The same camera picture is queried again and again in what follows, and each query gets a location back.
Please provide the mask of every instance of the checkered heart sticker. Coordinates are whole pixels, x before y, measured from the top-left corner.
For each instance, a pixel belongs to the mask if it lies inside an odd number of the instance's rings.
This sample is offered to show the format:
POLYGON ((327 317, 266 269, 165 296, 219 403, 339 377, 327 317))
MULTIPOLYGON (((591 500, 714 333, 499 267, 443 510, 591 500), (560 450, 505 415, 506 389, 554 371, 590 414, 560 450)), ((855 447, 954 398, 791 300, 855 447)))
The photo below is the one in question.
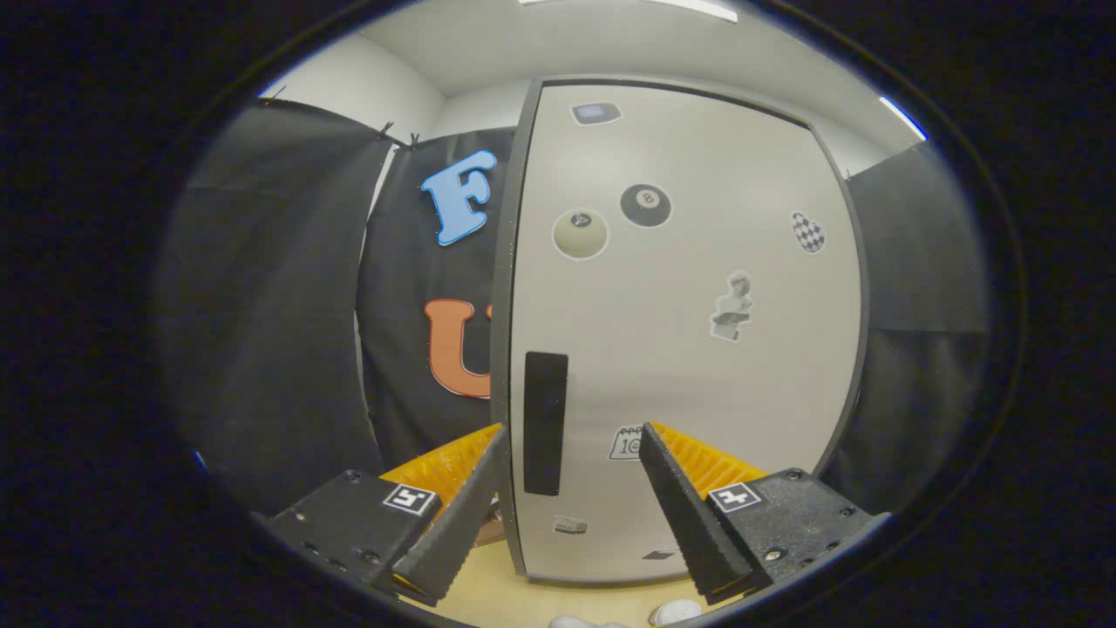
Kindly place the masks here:
POLYGON ((802 250, 815 253, 826 245, 826 231, 821 224, 810 220, 801 211, 790 214, 790 226, 795 230, 795 238, 798 239, 802 250))

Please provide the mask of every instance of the black fabric backdrop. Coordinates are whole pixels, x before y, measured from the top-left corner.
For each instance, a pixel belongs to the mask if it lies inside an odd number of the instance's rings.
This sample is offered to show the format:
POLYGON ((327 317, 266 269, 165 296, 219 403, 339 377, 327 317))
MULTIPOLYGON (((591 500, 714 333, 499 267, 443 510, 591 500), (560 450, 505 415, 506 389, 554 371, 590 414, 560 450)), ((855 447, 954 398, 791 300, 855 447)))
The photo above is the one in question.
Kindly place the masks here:
POLYGON ((450 393, 429 365, 430 320, 424 308, 437 298, 473 305, 462 359, 474 374, 489 373, 484 310, 492 299, 497 224, 514 128, 492 128, 401 147, 368 220, 357 292, 368 407, 388 467, 397 466, 491 423, 489 400, 450 393), (477 151, 497 164, 482 170, 490 196, 479 230, 442 247, 434 201, 420 189, 430 175, 477 151))
POLYGON ((964 192, 923 143, 848 181, 868 267, 860 396, 821 480, 899 512, 970 421, 990 330, 987 267, 964 192))
POLYGON ((272 514, 347 468, 379 472, 354 329, 363 224, 389 141, 257 102, 193 172, 155 281, 180 429, 272 514))

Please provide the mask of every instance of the white wall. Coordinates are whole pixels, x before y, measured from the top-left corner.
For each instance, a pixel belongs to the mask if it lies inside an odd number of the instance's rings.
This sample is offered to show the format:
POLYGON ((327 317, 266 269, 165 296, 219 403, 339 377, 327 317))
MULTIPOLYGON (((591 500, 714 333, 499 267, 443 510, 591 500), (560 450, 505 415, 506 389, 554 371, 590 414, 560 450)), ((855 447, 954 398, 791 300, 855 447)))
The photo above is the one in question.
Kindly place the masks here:
MULTIPOLYGON (((519 113, 522 109, 530 83, 529 79, 512 80, 449 98, 434 122, 430 136, 441 137, 442 135, 481 128, 516 126, 519 124, 519 113)), ((812 124, 833 154, 841 176, 856 174, 884 161, 892 154, 848 127, 816 112, 730 85, 709 83, 705 85, 770 105, 812 124)))
POLYGON ((411 141, 411 133, 427 137, 445 103, 445 96, 414 68, 362 35, 331 44, 260 96, 280 89, 280 99, 321 107, 374 128, 394 122, 387 133, 403 142, 411 141))
POLYGON ((449 98, 442 106, 430 136, 516 126, 530 86, 531 81, 525 78, 449 98))

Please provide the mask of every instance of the sticker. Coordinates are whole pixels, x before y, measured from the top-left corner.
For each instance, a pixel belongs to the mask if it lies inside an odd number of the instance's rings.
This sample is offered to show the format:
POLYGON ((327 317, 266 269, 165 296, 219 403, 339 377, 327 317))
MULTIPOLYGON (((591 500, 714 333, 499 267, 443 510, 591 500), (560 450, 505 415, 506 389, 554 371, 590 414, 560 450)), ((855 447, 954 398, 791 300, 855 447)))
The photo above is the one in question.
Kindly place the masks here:
POLYGON ((589 530, 589 524, 585 521, 571 516, 556 516, 555 532, 562 534, 585 534, 589 530))
POLYGON ((624 426, 613 436, 613 450, 608 453, 609 461, 638 461, 639 438, 643 426, 624 426))
POLYGON ((581 125, 608 124, 622 117, 620 109, 612 103, 578 105, 570 110, 574 113, 574 119, 581 125))
POLYGON ((430 491, 401 484, 384 500, 384 504, 413 515, 421 515, 433 501, 434 494, 430 491))
POLYGON ((643 557, 645 561, 661 561, 666 560, 674 554, 679 553, 677 550, 655 550, 654 552, 643 557))
POLYGON ((575 209, 555 220, 552 236, 559 252, 581 261, 596 257, 608 244, 608 224, 595 211, 575 209))
POLYGON ((806 252, 814 254, 826 245, 825 229, 821 228, 821 224, 807 218, 801 211, 790 214, 790 226, 795 230, 799 245, 806 252))
POLYGON ((671 216, 671 199, 662 187, 638 183, 620 194, 620 211, 636 226, 653 229, 671 216))
POLYGON ((724 279, 729 291, 713 301, 709 335, 713 338, 740 342, 740 326, 752 320, 752 279, 748 272, 737 270, 724 279))
POLYGON ((713 503, 716 504, 716 508, 721 509, 722 513, 731 513, 732 511, 754 506, 763 501, 743 482, 730 484, 722 489, 714 489, 709 494, 713 497, 713 503))

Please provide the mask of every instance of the white object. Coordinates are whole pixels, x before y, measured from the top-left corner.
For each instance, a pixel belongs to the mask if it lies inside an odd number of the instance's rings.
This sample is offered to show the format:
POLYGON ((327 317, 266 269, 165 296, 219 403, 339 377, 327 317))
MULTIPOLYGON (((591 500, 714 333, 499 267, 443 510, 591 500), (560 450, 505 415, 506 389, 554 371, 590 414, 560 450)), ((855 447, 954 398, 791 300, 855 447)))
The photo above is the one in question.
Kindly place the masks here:
POLYGON ((508 380, 523 571, 579 582, 683 574, 681 553, 663 557, 679 544, 643 465, 609 460, 617 431, 660 422, 769 473, 816 468, 849 402, 862 329, 840 181, 808 128, 674 89, 545 86, 523 136, 508 380), (623 118, 579 126, 569 112, 586 103, 614 104, 623 118), (668 222, 623 218, 620 199, 638 184, 664 190, 668 222), (555 221, 576 207, 610 223, 589 259, 552 243, 555 221), (802 252, 796 211, 826 225, 818 254, 802 252), (751 307, 725 342, 710 336, 711 318, 737 270, 751 278, 751 307), (528 352, 568 356, 557 495, 526 491, 528 352), (587 530, 558 533, 556 516, 587 530))
POLYGON ((898 116, 898 118, 903 120, 903 124, 907 125, 907 128, 914 131, 914 134, 917 135, 920 139, 922 139, 923 142, 926 141, 926 134, 922 132, 922 128, 918 128, 918 125, 915 124, 914 120, 911 119, 910 116, 907 116, 907 114, 903 113, 903 109, 896 107, 895 103, 888 100, 883 96, 879 97, 879 102, 883 103, 885 107, 889 108, 893 114, 898 116))
POLYGON ((550 628, 627 628, 623 624, 609 621, 608 624, 590 624, 571 615, 559 615, 550 620, 550 628))
POLYGON ((651 625, 666 626, 675 621, 693 619, 701 616, 701 605, 693 600, 674 600, 655 609, 651 615, 651 625))
POLYGON ((737 23, 737 12, 725 9, 724 7, 718 7, 712 2, 706 2, 705 0, 644 0, 645 2, 655 2, 656 4, 670 4, 672 7, 679 7, 681 9, 690 9, 691 11, 698 11, 699 13, 705 13, 706 16, 713 16, 714 18, 721 18, 722 20, 737 23))

